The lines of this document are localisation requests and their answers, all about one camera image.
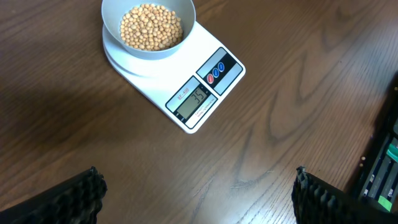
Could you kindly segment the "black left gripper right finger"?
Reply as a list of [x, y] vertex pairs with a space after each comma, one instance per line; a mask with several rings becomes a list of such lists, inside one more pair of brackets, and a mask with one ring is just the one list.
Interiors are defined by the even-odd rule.
[[373, 198], [355, 199], [297, 168], [292, 188], [295, 220], [299, 224], [397, 224], [397, 214]]

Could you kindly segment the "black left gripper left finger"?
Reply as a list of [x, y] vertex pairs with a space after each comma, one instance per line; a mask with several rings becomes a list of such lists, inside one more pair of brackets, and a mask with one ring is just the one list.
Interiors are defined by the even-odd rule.
[[1, 211], [1, 223], [96, 224], [107, 185], [95, 167]]

